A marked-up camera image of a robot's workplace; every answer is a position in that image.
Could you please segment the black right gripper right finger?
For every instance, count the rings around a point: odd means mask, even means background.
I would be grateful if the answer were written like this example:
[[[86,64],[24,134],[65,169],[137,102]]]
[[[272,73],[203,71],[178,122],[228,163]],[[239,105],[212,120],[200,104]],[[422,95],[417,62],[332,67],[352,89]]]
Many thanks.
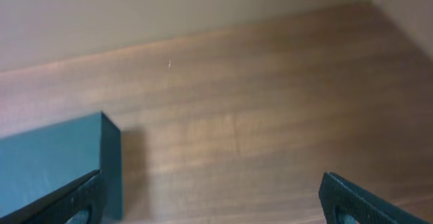
[[[323,174],[319,199],[327,224],[427,224],[336,173]]]

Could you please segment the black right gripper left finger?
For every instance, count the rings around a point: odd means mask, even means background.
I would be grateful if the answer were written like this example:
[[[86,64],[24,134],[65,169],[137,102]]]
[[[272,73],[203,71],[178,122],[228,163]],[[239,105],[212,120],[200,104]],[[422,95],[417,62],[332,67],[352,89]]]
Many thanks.
[[[106,205],[106,187],[100,170],[1,217],[2,223],[100,223]]]

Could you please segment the black box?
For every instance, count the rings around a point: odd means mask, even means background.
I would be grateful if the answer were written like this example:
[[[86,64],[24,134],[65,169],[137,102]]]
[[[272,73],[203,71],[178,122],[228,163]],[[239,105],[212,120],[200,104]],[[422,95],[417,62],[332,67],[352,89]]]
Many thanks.
[[[1,139],[1,216],[100,170],[107,187],[105,216],[124,215],[122,135],[103,113]]]

